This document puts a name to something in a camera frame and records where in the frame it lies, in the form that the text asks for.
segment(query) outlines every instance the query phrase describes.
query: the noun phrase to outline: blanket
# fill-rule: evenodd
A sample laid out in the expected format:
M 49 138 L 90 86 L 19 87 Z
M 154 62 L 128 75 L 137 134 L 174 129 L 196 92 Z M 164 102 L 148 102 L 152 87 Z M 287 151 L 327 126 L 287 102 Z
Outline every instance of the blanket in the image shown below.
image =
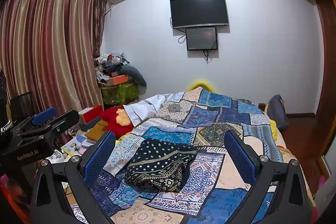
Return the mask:
M 244 183 L 226 152 L 223 136 L 228 130 L 258 155 L 283 162 L 268 117 L 248 100 L 197 88 L 165 96 L 160 107 L 152 109 L 155 111 L 141 117 L 141 124 L 115 146 L 90 187 L 116 224 L 225 223 L 251 187 Z M 190 176 L 179 193 L 136 188 L 125 182 L 128 162 L 146 138 L 199 147 L 190 164 Z M 253 223 L 264 217 L 275 188 L 269 186 Z

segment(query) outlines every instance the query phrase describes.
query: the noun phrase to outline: screw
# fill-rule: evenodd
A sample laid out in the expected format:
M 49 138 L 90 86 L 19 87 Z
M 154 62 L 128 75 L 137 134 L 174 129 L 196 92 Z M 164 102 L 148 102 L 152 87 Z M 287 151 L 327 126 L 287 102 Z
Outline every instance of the screw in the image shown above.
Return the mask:
M 261 159 L 261 161 L 263 161 L 263 162 L 267 162 L 267 161 L 268 161 L 268 157 L 265 156 L 265 155 L 261 155 L 261 156 L 260 156 L 260 159 Z
M 43 160 L 42 162 L 41 162 L 41 165 L 42 166 L 46 166 L 48 164 L 48 160 Z
M 291 160 L 292 165 L 297 166 L 299 162 L 295 159 Z
M 72 162 L 78 162 L 79 161 L 79 156 L 75 155 L 71 158 Z

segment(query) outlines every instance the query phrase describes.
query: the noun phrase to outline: bed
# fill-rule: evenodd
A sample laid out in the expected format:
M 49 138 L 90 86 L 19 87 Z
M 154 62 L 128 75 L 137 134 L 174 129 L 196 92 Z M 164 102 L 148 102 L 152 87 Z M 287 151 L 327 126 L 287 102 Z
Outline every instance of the bed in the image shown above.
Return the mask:
M 258 155 L 272 161 L 295 158 L 279 131 L 273 139 L 270 120 L 246 99 L 234 99 L 197 88 L 157 95 L 125 106 L 132 132 L 116 144 L 96 183 L 90 187 L 114 223 L 225 223 L 251 185 L 244 183 L 223 145 L 224 133 L 233 130 Z M 125 171 L 147 138 L 199 147 L 190 164 L 189 178 L 179 193 L 136 188 L 125 182 Z M 311 206 L 314 201 L 306 183 Z M 253 223 L 268 209 L 275 183 Z

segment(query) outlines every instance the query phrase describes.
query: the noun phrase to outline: black chair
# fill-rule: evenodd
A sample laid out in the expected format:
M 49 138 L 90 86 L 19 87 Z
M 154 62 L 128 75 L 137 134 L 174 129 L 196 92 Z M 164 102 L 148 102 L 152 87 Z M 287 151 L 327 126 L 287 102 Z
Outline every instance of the black chair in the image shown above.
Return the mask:
M 33 108 L 33 92 L 29 91 L 11 99 L 10 111 L 14 126 L 26 118 L 34 116 L 36 113 Z

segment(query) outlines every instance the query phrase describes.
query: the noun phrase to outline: small wall-mounted screen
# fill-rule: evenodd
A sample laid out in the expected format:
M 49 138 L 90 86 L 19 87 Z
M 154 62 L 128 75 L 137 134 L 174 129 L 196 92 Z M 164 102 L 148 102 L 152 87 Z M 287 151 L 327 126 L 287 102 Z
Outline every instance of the small wall-mounted screen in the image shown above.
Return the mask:
M 211 28 L 188 28 L 185 30 L 187 50 L 217 50 L 217 31 Z
M 173 28 L 228 25 L 225 0 L 171 0 Z

